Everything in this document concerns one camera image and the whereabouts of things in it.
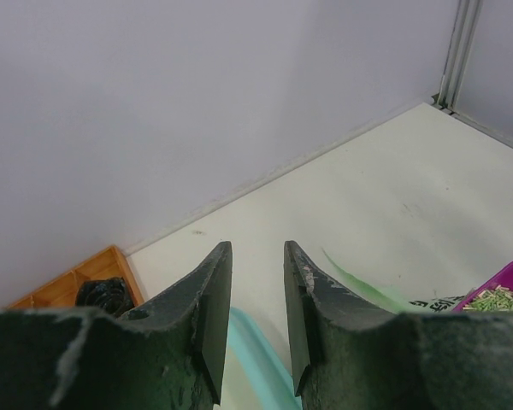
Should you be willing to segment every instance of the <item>teal plastic object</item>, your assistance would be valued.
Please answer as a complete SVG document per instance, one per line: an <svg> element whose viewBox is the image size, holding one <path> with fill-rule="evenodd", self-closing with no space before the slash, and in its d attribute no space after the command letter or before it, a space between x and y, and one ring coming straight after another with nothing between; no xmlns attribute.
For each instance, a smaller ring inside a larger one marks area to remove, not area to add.
<svg viewBox="0 0 513 410"><path fill-rule="evenodd" d="M257 324L231 307L227 346L236 354L264 409L299 410L300 397L292 390L292 377Z"/></svg>

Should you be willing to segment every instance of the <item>metal frame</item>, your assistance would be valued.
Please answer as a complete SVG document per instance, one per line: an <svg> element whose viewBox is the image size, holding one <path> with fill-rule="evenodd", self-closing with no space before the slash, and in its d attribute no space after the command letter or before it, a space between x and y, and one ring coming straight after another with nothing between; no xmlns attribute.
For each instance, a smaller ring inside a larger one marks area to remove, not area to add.
<svg viewBox="0 0 513 410"><path fill-rule="evenodd" d="M481 7L482 0L460 0L458 4L451 45L436 103L441 108L455 110Z"/></svg>
<svg viewBox="0 0 513 410"><path fill-rule="evenodd" d="M499 130L483 126L467 115L457 112L457 99L462 87L482 4L482 0L460 0L458 4L451 44L446 57L445 71L441 79L439 94L433 106L513 149L513 138Z"/></svg>

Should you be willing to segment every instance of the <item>pink container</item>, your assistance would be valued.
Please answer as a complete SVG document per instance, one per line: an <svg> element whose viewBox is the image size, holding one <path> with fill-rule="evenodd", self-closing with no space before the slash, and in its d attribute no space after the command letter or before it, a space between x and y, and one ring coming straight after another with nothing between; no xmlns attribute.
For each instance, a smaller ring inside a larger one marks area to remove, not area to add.
<svg viewBox="0 0 513 410"><path fill-rule="evenodd" d="M463 299L452 309L452 312L462 311L462 308L467 303L471 302L473 298L479 295L483 290L494 289L498 285L504 286L513 291L513 261L504 269L492 276L492 278L485 282L485 284L483 284L478 290L471 292L465 299Z"/></svg>

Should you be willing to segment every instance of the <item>wooden tray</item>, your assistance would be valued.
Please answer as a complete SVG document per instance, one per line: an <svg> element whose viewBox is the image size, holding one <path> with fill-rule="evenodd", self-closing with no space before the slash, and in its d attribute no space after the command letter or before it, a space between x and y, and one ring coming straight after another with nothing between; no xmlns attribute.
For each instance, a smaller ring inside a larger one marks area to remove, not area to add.
<svg viewBox="0 0 513 410"><path fill-rule="evenodd" d="M127 264L126 257L113 245L48 282L30 295L12 303L8 308L69 308L74 306L78 289L86 280L118 277L126 281L134 305L140 305L143 302L143 297Z"/></svg>

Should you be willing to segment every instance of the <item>white wall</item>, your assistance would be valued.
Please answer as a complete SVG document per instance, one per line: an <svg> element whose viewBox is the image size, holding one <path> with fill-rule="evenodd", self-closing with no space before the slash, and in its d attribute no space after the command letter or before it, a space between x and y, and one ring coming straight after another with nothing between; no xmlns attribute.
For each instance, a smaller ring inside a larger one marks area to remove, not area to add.
<svg viewBox="0 0 513 410"><path fill-rule="evenodd" d="M513 0L483 3L455 110L513 145Z"/></svg>
<svg viewBox="0 0 513 410"><path fill-rule="evenodd" d="M0 2L0 304L429 97L456 7Z"/></svg>

